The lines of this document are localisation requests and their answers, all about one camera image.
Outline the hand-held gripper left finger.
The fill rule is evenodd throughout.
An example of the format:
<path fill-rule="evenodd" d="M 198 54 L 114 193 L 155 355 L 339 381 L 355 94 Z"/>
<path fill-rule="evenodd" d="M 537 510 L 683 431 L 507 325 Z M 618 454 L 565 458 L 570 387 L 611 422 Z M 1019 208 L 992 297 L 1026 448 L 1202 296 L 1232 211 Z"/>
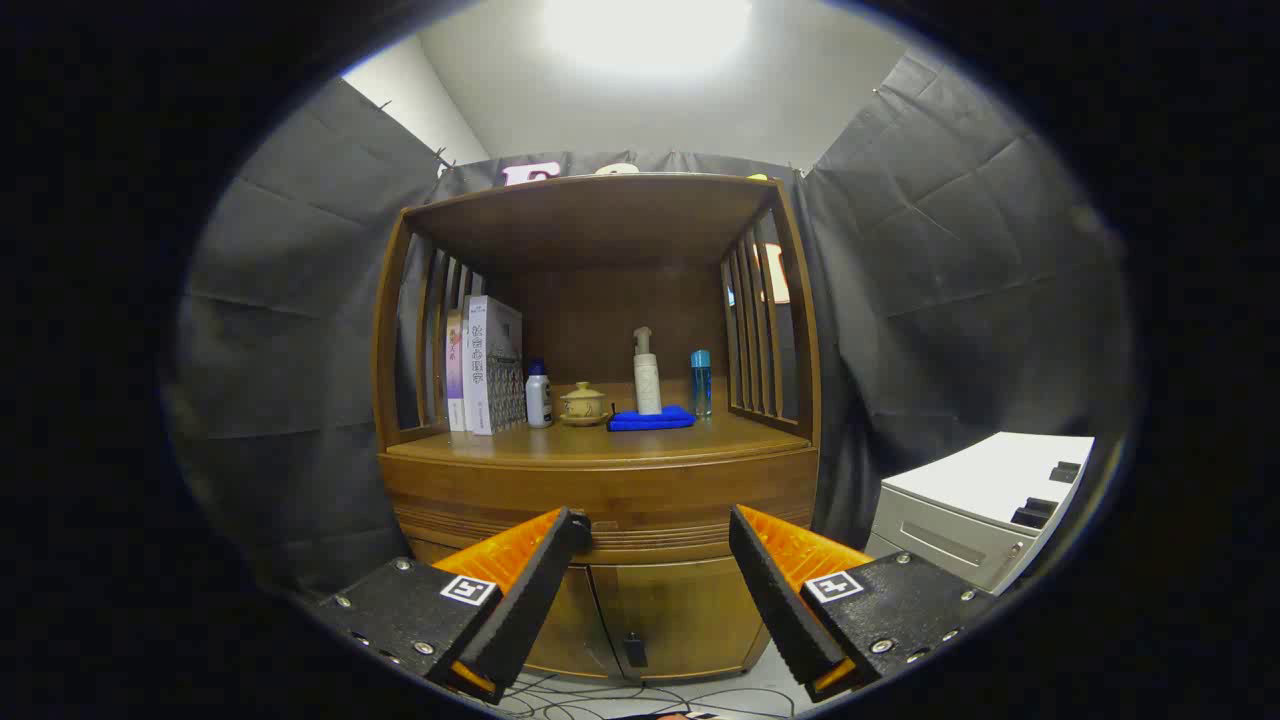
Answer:
<path fill-rule="evenodd" d="M 553 509 L 434 562 L 394 557 L 315 603 L 335 639 L 445 691 L 500 702 L 591 521 Z"/>

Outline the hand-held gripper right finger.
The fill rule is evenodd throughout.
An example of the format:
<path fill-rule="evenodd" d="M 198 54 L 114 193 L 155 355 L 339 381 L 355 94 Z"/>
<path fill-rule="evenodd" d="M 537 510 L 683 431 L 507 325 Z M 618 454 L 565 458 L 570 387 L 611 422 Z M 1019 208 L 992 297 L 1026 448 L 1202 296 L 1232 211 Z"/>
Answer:
<path fill-rule="evenodd" d="M 910 552 L 872 559 L 760 510 L 730 510 L 730 548 L 794 679 L 824 701 L 963 638 L 993 594 Z"/>

